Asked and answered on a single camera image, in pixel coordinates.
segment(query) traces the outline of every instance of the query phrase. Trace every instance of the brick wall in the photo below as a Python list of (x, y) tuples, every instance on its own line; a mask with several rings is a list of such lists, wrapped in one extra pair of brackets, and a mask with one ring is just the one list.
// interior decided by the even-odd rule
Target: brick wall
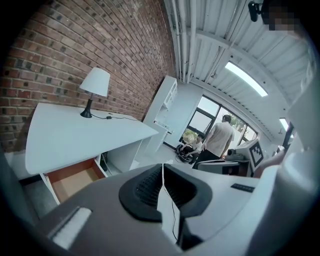
[(175, 76), (162, 0), (57, 0), (34, 13), (12, 45), (0, 82), (0, 140), (25, 149), (38, 102), (84, 107), (79, 85), (93, 67), (110, 73), (93, 109), (141, 120), (165, 75)]

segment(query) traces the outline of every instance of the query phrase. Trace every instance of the white metal ceiling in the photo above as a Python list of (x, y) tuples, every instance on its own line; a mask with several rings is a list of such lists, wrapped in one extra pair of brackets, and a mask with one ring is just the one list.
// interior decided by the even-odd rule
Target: white metal ceiling
[[(279, 118), (285, 116), (284, 109), (300, 92), (308, 64), (307, 46), (284, 31), (269, 31), (261, 17), (252, 22), (249, 0), (166, 2), (170, 22), (174, 29), (178, 28), (179, 35), (175, 31), (172, 36), (174, 39), (179, 37), (180, 41), (180, 77), (185, 76), (187, 82), (190, 67), (190, 81), (205, 82), (228, 95), (252, 114), (273, 142), (282, 143), (285, 133), (279, 134), (283, 128)], [(250, 74), (268, 96), (261, 97), (241, 78), (224, 68), (228, 61)]]

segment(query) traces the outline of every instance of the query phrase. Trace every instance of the white lampshade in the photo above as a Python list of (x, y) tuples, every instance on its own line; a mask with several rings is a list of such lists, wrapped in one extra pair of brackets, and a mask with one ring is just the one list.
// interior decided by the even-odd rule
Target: white lampshade
[(110, 74), (101, 68), (94, 67), (83, 80), (80, 88), (93, 94), (107, 96)]

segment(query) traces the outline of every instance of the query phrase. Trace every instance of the black panel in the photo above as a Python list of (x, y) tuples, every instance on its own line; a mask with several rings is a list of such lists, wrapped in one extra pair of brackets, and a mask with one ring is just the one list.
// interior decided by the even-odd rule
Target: black panel
[(163, 171), (164, 186), (180, 210), (180, 217), (201, 215), (212, 200), (209, 185), (170, 164), (164, 164)]
[(255, 190), (255, 188), (253, 186), (246, 186), (246, 185), (241, 185), (241, 184), (237, 184), (237, 183), (234, 183), (231, 186), (231, 188), (236, 189), (236, 190), (246, 191), (249, 193), (252, 193)]
[(162, 165), (159, 163), (124, 183), (119, 190), (119, 200), (134, 218), (162, 222), (162, 215), (157, 211), (161, 187)]

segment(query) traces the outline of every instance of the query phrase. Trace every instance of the white desk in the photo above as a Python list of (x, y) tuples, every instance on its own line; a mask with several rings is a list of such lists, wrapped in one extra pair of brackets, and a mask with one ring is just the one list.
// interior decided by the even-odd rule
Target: white desk
[(95, 158), (104, 152), (108, 152), (108, 161), (116, 168), (127, 172), (142, 141), (158, 133), (129, 115), (92, 110), (91, 113), (98, 117), (128, 119), (84, 118), (80, 115), (82, 111), (80, 107), (37, 105), (25, 150), (28, 173), (40, 174), (48, 182), (43, 174)]

